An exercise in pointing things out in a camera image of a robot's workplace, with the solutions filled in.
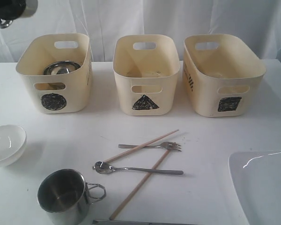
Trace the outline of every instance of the metal fork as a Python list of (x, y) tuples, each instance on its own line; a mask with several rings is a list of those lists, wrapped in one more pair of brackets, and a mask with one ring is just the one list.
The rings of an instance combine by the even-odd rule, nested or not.
[[(121, 149), (132, 149), (136, 147), (137, 145), (130, 145), (130, 144), (119, 144), (118, 147)], [(167, 150), (176, 150), (181, 151), (180, 148), (181, 145), (177, 144), (176, 142), (162, 142), (159, 145), (147, 145), (143, 147), (144, 149), (157, 149), (157, 148), (163, 148)]]

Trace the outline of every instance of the white bowl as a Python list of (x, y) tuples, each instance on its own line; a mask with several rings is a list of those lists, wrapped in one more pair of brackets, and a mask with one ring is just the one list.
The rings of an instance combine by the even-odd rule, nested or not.
[(26, 132), (16, 125), (0, 126), (0, 167), (17, 161), (26, 147)]

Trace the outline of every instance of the white plate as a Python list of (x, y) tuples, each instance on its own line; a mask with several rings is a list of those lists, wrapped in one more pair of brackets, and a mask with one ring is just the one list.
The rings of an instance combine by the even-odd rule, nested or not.
[(26, 147), (26, 132), (16, 125), (0, 126), (0, 167), (18, 160)]
[(281, 151), (237, 152), (230, 174), (251, 225), (281, 225)]

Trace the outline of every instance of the black circle symbol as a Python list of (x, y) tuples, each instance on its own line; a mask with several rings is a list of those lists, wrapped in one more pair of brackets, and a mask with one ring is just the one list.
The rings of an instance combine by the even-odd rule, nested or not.
[(43, 107), (53, 111), (63, 109), (67, 105), (67, 101), (62, 95), (54, 93), (43, 95), (41, 102)]

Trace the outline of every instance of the white backdrop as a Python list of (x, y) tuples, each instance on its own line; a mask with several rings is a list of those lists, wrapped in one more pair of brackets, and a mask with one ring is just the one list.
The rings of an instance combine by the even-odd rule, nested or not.
[(89, 35), (94, 61), (112, 61), (116, 41), (131, 34), (164, 34), (183, 41), (197, 34), (228, 33), (260, 58), (281, 61), (281, 0), (38, 0), (31, 18), (0, 30), (0, 62), (18, 61), (44, 34)]

